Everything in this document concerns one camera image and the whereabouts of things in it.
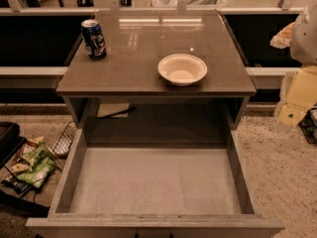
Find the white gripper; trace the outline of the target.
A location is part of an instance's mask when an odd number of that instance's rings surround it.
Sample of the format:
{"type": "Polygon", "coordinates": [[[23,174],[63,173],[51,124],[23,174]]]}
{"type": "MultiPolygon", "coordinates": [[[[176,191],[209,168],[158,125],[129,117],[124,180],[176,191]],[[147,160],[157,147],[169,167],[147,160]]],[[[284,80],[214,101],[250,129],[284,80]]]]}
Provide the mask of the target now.
{"type": "MultiPolygon", "coordinates": [[[[269,44],[277,49],[290,47],[293,23],[273,36],[269,44]]],[[[288,72],[282,80],[280,100],[274,117],[284,127],[296,126],[317,103],[317,66],[305,65],[297,72],[288,72]]]]}

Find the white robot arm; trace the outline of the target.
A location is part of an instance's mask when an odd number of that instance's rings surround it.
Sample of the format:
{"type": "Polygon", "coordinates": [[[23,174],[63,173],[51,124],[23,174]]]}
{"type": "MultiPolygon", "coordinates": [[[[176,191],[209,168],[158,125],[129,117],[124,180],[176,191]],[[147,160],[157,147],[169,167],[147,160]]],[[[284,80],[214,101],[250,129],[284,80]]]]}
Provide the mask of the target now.
{"type": "Polygon", "coordinates": [[[274,111],[280,125],[296,126],[317,103],[317,0],[310,0],[269,44],[277,49],[290,48],[290,56],[302,64],[298,72],[285,75],[274,111]]]}

